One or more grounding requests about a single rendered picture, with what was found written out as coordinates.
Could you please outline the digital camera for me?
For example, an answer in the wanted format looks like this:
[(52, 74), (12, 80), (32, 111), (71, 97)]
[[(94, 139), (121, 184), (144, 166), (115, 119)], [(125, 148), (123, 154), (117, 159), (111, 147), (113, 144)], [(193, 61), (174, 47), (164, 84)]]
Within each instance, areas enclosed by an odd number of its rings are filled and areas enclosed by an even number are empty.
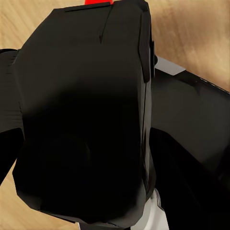
[(142, 218), (157, 62), (145, 0), (53, 9), (0, 49), (0, 133), (22, 129), (12, 175), (29, 208), (110, 228)]

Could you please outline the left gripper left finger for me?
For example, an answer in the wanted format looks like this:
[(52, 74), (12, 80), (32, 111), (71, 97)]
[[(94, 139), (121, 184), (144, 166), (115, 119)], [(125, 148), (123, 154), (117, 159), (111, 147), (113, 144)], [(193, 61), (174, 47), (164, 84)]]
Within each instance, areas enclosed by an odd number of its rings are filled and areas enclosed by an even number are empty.
[(0, 133), (0, 185), (17, 159), (23, 143), (24, 135), (20, 127)]

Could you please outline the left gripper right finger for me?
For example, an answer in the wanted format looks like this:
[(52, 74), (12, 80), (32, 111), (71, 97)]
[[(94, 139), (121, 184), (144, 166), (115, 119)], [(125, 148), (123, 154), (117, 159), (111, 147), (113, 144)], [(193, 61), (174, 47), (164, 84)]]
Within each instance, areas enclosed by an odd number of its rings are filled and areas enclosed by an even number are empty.
[(169, 230), (230, 230), (230, 189), (169, 133), (151, 127), (149, 147)]

